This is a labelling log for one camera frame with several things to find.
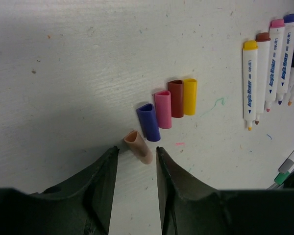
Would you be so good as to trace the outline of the purple cap thin pen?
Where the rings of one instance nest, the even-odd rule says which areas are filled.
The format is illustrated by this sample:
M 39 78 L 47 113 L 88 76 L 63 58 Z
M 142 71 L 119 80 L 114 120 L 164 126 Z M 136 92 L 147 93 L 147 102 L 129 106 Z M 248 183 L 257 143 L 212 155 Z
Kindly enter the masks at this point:
M 277 85 L 276 99 L 279 105 L 282 104 L 284 95 L 288 91 L 290 72 L 294 52 L 294 13 L 283 17 L 285 32 L 281 53 L 281 66 L 279 72 L 279 82 Z

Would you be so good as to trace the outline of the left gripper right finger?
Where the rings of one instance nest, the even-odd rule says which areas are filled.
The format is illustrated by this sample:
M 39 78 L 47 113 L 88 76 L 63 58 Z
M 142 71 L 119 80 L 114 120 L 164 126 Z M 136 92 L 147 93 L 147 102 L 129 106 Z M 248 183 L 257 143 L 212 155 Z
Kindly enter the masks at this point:
M 217 190 L 156 154 L 162 234 L 294 235 L 294 174 L 277 189 Z

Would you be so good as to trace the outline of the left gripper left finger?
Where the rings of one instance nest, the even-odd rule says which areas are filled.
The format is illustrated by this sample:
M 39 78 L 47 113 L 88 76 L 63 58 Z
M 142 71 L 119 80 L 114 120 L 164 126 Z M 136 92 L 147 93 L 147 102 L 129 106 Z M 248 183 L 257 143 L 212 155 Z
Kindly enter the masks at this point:
M 41 193 L 0 188 L 0 235 L 107 235 L 119 149 Z

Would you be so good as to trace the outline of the green cap thin pen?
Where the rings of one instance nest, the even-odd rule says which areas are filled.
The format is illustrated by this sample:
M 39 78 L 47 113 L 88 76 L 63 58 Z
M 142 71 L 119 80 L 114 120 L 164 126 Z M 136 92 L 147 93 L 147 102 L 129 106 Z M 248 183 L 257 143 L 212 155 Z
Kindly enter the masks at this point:
M 279 173 L 275 177 L 274 183 L 268 189 L 294 189 L 294 172 Z

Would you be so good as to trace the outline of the yellow cap thin pen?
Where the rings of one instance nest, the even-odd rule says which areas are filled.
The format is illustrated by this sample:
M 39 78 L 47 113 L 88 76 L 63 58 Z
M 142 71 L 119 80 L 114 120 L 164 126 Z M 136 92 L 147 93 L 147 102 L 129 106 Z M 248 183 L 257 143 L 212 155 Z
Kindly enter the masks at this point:
M 256 120 L 256 87 L 258 46 L 255 40 L 243 44 L 243 105 L 244 120 L 248 131 Z

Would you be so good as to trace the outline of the grey cap thin pen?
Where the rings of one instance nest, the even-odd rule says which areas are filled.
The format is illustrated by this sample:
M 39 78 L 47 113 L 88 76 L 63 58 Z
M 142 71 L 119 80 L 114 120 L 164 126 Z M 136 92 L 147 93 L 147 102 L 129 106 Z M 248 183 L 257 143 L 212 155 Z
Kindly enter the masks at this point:
M 282 173 L 282 174 L 286 174 L 286 173 L 291 173 L 293 170 L 294 170 L 294 151 L 289 155 L 289 157 L 279 167 L 278 172 Z

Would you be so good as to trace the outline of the pink cap thin pen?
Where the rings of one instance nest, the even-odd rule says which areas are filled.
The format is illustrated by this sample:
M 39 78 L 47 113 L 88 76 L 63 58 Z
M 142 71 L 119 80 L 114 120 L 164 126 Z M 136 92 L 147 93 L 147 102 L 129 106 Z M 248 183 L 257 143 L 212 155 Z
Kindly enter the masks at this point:
M 284 19 L 271 21 L 269 27 L 269 35 L 271 38 L 269 48 L 269 70 L 265 95 L 265 110 L 267 112 L 271 110 L 271 106 L 276 99 L 284 32 Z

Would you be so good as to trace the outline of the dark red cap thin pen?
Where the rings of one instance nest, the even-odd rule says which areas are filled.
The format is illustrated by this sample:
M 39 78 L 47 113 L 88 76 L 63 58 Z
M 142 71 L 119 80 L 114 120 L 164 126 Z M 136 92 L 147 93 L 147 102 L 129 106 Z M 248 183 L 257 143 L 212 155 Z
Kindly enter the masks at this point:
M 266 85 L 270 54 L 270 34 L 268 32 L 262 32 L 257 34 L 256 42 L 258 46 L 258 55 L 255 124 L 258 125 L 260 116 L 263 114 L 265 106 Z

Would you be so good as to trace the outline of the peach orange pen cap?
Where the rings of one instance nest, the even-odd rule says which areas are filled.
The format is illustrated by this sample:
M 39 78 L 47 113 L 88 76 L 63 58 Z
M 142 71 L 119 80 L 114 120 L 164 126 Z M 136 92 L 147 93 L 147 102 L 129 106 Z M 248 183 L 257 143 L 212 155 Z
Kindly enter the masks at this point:
M 124 142 L 133 152 L 133 154 L 145 165 L 152 163 L 153 154 L 147 146 L 145 140 L 137 130 L 131 131 L 124 137 Z

